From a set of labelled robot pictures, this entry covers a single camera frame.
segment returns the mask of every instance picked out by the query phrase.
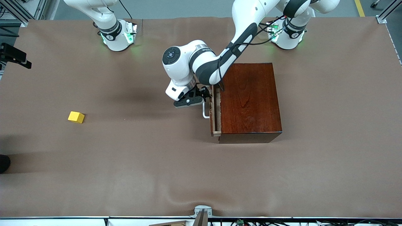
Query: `black cable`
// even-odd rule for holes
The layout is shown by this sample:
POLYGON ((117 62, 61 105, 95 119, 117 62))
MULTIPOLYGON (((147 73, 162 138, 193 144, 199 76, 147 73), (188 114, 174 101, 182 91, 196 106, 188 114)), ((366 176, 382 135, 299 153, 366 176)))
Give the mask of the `black cable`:
POLYGON ((280 220, 276 220, 276 219, 270 219, 270 220, 272 220, 272 221, 274 221, 274 222, 277 222, 278 224, 282 224, 282 225, 285 225, 285 226, 290 226, 290 225, 288 225, 287 223, 285 223, 285 222, 283 222, 283 221, 280 221, 280 220))
POLYGON ((285 223, 283 223, 283 222, 282 222, 282 223, 281 223, 281 222, 273 223, 273 222, 269 222, 269 221, 268 221, 268 223, 269 223, 269 224, 273 224, 273 225, 275 225, 275 226, 279 226, 278 224, 287 225, 287 224, 285 224, 285 223))
POLYGON ((291 21, 292 21, 292 19, 290 19, 289 22, 287 22, 287 24, 286 24, 285 26, 283 26, 283 28, 282 28, 281 30, 277 31, 274 35, 271 36, 271 38, 269 38, 269 39, 266 40, 266 41, 263 41, 263 42, 260 42, 260 43, 245 43, 245 42, 243 42, 243 43, 237 43, 237 44, 235 44, 234 46, 237 46, 237 45, 262 45, 262 44, 265 44, 265 43, 271 41, 273 38, 275 38, 277 33, 282 32, 283 29, 284 29, 285 27, 287 27, 291 21))
POLYGON ((4 27, 1 27, 1 26, 0 26, 0 29, 11 33, 11 35, 9 35, 9 34, 0 34, 0 36, 3 36, 3 37, 14 37, 14 38, 20 37, 17 33, 14 33, 14 32, 12 32, 12 31, 10 31, 10 30, 4 28, 4 27))
POLYGON ((107 8, 109 11, 111 11, 112 13, 114 13, 114 11, 109 8, 109 6, 107 6, 106 8, 107 8))
POLYGON ((4 16, 4 13, 6 13, 6 9, 3 8, 3 6, 0 6, 0 14, 1 14, 0 18, 4 16))
POLYGON ((330 222, 330 221, 323 221, 323 224, 321 224, 321 225, 322 226, 355 226, 356 224, 361 224, 363 222, 368 222, 369 224, 380 224, 382 226, 387 226, 387 224, 385 224, 385 223, 382 223, 377 220, 371 220, 371 219, 365 219, 365 220, 362 220, 362 221, 359 221, 359 222, 353 223, 353 224, 349 224, 349 223, 345 223, 345 222, 334 223, 334 222, 330 222))
POLYGON ((121 0, 119 0, 120 4, 123 6, 123 8, 126 10, 126 12, 128 13, 128 15, 130 16, 130 19, 132 20, 133 17, 131 16, 131 14, 128 12, 128 10, 125 8, 125 6, 123 5, 123 3, 121 2, 121 0))
POLYGON ((222 92, 224 92, 224 91, 225 91, 225 84, 224 84, 224 82, 223 82, 223 80, 222 80, 222 73, 221 73, 221 60, 222 60, 222 56, 223 56, 223 55, 221 55, 221 56, 219 57, 219 60, 218 60, 218 72, 219 72, 219 78, 221 79, 221 80, 219 80, 219 82, 218 82, 218 86, 219 86, 219 88, 222 90, 222 92))
POLYGON ((255 226, 258 226, 257 225, 257 222, 255 222, 255 221, 253 221, 253 220, 250 220, 251 221, 251 223, 253 223, 255 226))
POLYGON ((97 24, 95 23, 95 21, 92 22, 92 25, 93 25, 94 27, 98 28, 98 26, 97 26, 97 24))
MULTIPOLYGON (((273 23, 277 22, 278 20, 282 19, 284 16, 285 16, 285 15, 282 15, 282 16, 276 18, 275 20, 268 21, 269 24, 265 24, 265 28, 264 28, 264 29, 261 29, 259 32, 257 32, 256 36, 257 36, 259 33, 261 33, 262 31, 264 31, 266 28, 268 28, 269 26, 271 26, 271 24, 273 24, 273 23)), ((283 28, 287 27, 287 26, 289 25, 290 21, 292 21, 292 19, 290 19, 289 22, 286 24, 286 26, 284 26, 283 28)), ((271 36, 271 38, 269 38, 268 40, 266 40, 266 41, 264 41, 264 42, 261 42, 261 43, 237 43, 237 44, 234 44, 233 47, 238 46, 238 45, 261 45, 261 44, 265 44, 265 43, 271 41, 274 37, 276 37, 275 34, 273 34, 273 35, 271 36)), ((219 72, 219 78, 220 78, 220 81, 218 82, 218 85, 219 85, 219 88, 224 92, 224 91, 225 91, 225 84, 223 83, 223 80, 222 80, 222 73, 221 73, 221 60, 222 60, 222 56, 223 56, 223 55, 224 55, 224 54, 221 54, 221 56, 219 57, 219 60, 218 60, 218 72, 219 72)))

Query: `brown table surface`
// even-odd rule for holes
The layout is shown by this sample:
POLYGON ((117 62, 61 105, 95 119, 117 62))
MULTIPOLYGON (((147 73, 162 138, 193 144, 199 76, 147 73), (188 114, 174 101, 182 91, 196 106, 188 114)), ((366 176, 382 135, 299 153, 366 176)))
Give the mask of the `brown table surface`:
POLYGON ((195 39, 219 53, 232 19, 140 25, 123 52, 91 21, 21 29, 33 68, 8 64, 0 82, 0 216, 401 217, 402 68, 385 25, 313 18, 295 50, 250 46, 238 62, 273 62, 283 134, 240 145, 217 144, 201 106, 173 107, 161 62, 195 39))

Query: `cable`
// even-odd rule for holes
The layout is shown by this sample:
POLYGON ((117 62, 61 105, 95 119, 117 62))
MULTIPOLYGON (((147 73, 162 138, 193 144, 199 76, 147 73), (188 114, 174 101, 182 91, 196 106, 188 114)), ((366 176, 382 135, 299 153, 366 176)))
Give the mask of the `cable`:
POLYGON ((126 12, 128 13, 128 15, 130 16, 130 19, 132 20, 133 17, 131 16, 131 14, 128 12, 128 10, 125 8, 125 6, 123 5, 123 3, 121 2, 121 0, 119 0, 120 4, 123 6, 123 8, 126 10, 126 12))
POLYGON ((4 27, 1 27, 1 26, 0 26, 0 29, 11 33, 11 35, 9 35, 9 34, 0 34, 0 36, 3 36, 3 37, 14 37, 14 38, 20 37, 17 33, 14 33, 14 32, 12 32, 12 31, 10 31, 10 30, 4 28, 4 27))
MULTIPOLYGON (((260 28, 261 28, 261 25, 265 25, 265 27, 264 27, 264 28, 261 28, 261 30, 260 30, 259 32, 257 32, 256 36, 257 36, 259 33, 261 33, 262 31, 265 31, 266 28, 268 28, 269 26, 271 26, 273 23, 277 22, 278 20, 282 19, 283 17, 285 17, 285 15, 282 15, 282 16, 276 18, 275 20, 268 21, 267 23, 269 23, 269 24, 260 23, 260 24, 258 25, 260 28)), ((277 31, 275 34, 273 34, 273 35, 271 36, 271 38, 269 38, 268 40, 266 40, 266 41, 264 41, 264 42, 261 42, 261 43, 244 43, 244 42, 243 42, 243 43, 234 44, 234 45, 232 45, 231 47, 235 47, 235 46, 238 46, 238 45, 262 45, 262 44, 265 44, 265 43, 271 41, 271 40, 272 40, 274 37, 276 37, 276 35, 278 35, 280 32, 282 32, 283 29, 289 25, 290 21, 292 21, 292 19, 289 20, 289 22, 286 24, 286 26, 284 26, 281 30, 277 31)), ((219 78, 220 78, 220 80, 219 80, 219 82, 218 82, 218 86, 219 86, 219 88, 224 92, 224 91, 225 91, 225 84, 223 83, 223 80, 222 80, 222 73, 221 73, 221 60, 222 60, 222 56, 223 56, 223 55, 224 55, 224 54, 221 54, 221 56, 219 57, 219 60, 218 60, 218 68, 217 68, 217 69, 218 69, 219 78)))
POLYGON ((3 8, 3 6, 0 6, 0 14, 1 14, 0 18, 4 16, 4 13, 6 13, 6 9, 3 8))
POLYGON ((109 11, 111 11, 112 13, 114 13, 114 11, 109 8, 109 6, 107 6, 106 8, 107 8, 109 11))
POLYGON ((365 219, 362 221, 359 221, 357 223, 353 223, 353 224, 349 224, 349 223, 345 223, 345 222, 341 222, 341 223, 334 223, 334 222, 330 222, 330 221, 323 221, 321 224, 321 226, 355 226, 356 224, 361 224, 363 222, 368 222, 369 224, 380 224, 382 226, 387 226, 387 224, 382 223, 380 221, 377 220, 371 220, 371 219, 365 219))

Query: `yellow block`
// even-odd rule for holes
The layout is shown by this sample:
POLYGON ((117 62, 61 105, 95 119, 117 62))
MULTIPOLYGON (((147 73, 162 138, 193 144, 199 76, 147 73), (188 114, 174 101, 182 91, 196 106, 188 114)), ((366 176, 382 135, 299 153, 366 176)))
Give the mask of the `yellow block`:
POLYGON ((84 117, 85 117, 85 115, 83 115, 79 112, 72 111, 72 112, 70 112, 70 115, 68 116, 68 120, 72 121, 74 123, 81 124, 84 121, 84 117))

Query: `wooden board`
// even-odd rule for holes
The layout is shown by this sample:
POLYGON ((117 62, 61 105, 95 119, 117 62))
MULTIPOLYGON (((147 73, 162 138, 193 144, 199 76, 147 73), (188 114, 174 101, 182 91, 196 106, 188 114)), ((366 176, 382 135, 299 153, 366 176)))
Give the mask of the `wooden board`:
POLYGON ((221 144, 269 143, 282 133, 272 63, 233 64, 212 86, 211 133, 221 144))

